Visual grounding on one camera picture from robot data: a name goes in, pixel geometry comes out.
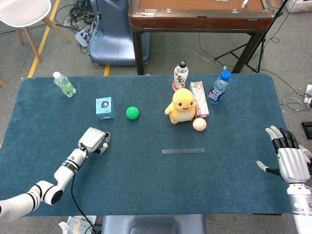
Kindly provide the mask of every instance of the blue cube box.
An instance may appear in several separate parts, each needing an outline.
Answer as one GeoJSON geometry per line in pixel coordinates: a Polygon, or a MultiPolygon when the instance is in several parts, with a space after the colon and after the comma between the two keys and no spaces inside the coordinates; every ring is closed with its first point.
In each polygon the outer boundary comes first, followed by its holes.
{"type": "Polygon", "coordinates": [[[99,119],[115,118],[115,104],[112,98],[97,98],[96,111],[99,119]]]}

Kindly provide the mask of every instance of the robotic hand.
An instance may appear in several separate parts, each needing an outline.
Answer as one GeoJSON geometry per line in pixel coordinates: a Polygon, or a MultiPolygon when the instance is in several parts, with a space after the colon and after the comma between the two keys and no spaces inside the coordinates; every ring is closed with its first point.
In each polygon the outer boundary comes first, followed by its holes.
{"type": "Polygon", "coordinates": [[[312,188],[304,183],[310,179],[305,156],[294,134],[282,128],[271,126],[266,129],[277,154],[279,169],[265,166],[257,161],[265,172],[281,176],[289,183],[287,194],[292,206],[292,214],[299,234],[310,234],[312,223],[312,188]]]}
{"type": "Polygon", "coordinates": [[[84,164],[88,153],[102,154],[108,148],[108,144],[104,143],[103,147],[98,149],[104,138],[109,142],[110,134],[89,128],[79,140],[79,148],[74,149],[54,173],[58,184],[54,185],[42,180],[33,185],[28,192],[0,201],[0,220],[10,222],[22,217],[36,210],[42,201],[49,205],[57,203],[67,183],[84,164]]]}

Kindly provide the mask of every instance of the yellow floor line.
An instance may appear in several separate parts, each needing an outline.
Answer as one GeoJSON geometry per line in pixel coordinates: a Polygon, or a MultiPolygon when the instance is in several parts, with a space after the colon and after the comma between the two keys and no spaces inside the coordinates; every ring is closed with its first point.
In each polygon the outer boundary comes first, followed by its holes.
{"type": "MultiPolygon", "coordinates": [[[[56,2],[55,2],[55,4],[54,4],[53,10],[52,10],[52,13],[51,13],[51,16],[50,16],[50,20],[51,20],[51,21],[53,21],[53,19],[54,19],[55,13],[56,13],[56,11],[57,11],[57,9],[58,9],[58,6],[59,6],[59,2],[60,2],[60,0],[56,0],[56,2]]],[[[43,50],[45,41],[47,40],[49,31],[50,31],[50,27],[49,27],[49,26],[46,26],[45,31],[44,31],[44,34],[43,34],[43,37],[42,37],[42,40],[41,40],[41,43],[40,43],[40,46],[39,46],[39,49],[38,49],[38,53],[39,53],[40,55],[41,55],[41,52],[42,52],[42,50],[43,50]]],[[[33,74],[34,74],[34,72],[35,72],[37,63],[38,63],[38,59],[35,57],[35,59],[34,59],[34,61],[33,61],[33,65],[32,65],[31,68],[30,68],[30,71],[29,71],[29,74],[28,74],[28,77],[27,77],[27,78],[33,77],[33,74]]]]}
{"type": "Polygon", "coordinates": [[[105,70],[104,70],[104,76],[105,77],[109,75],[109,68],[110,68],[110,65],[105,66],[105,70]]]}

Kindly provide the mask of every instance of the wooden chair leg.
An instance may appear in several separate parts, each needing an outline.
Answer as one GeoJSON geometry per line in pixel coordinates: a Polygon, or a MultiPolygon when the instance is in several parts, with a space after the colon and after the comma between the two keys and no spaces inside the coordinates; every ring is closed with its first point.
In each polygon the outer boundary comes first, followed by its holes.
{"type": "Polygon", "coordinates": [[[33,51],[38,59],[38,62],[41,62],[41,57],[40,57],[40,54],[38,52],[38,49],[36,47],[36,44],[35,44],[35,41],[33,39],[33,36],[30,34],[30,31],[29,31],[29,28],[28,27],[25,27],[25,32],[26,32],[26,35],[29,39],[29,42],[31,44],[31,48],[33,48],[33,51]]]}
{"type": "Polygon", "coordinates": [[[16,33],[19,37],[19,43],[20,45],[24,45],[24,42],[23,42],[23,37],[21,36],[21,31],[20,31],[20,28],[15,28],[16,29],[16,33]]]}
{"type": "Polygon", "coordinates": [[[57,31],[62,37],[65,38],[68,42],[72,42],[69,36],[67,36],[65,33],[63,33],[62,30],[60,30],[52,21],[50,21],[49,18],[44,17],[43,22],[45,22],[50,28],[53,28],[55,31],[57,31]]]}
{"type": "Polygon", "coordinates": [[[0,79],[0,86],[1,86],[1,87],[6,86],[6,83],[5,83],[2,79],[0,79]]]}

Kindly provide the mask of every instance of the water bottle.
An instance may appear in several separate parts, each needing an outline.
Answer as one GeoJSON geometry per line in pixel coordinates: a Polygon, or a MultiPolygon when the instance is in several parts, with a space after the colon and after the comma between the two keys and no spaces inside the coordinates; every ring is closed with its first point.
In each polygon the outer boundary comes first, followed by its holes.
{"type": "Polygon", "coordinates": [[[62,92],[66,96],[71,97],[76,93],[76,89],[66,76],[62,75],[59,72],[54,72],[53,77],[54,83],[62,90],[62,92]]]}
{"type": "Polygon", "coordinates": [[[181,61],[180,64],[175,67],[174,81],[172,83],[172,89],[178,90],[180,87],[185,88],[185,81],[189,74],[189,69],[186,66],[185,61],[181,61]]]}
{"type": "Polygon", "coordinates": [[[225,91],[230,84],[231,73],[229,71],[221,72],[218,79],[214,82],[208,93],[208,101],[212,104],[217,104],[223,98],[225,91]]]}

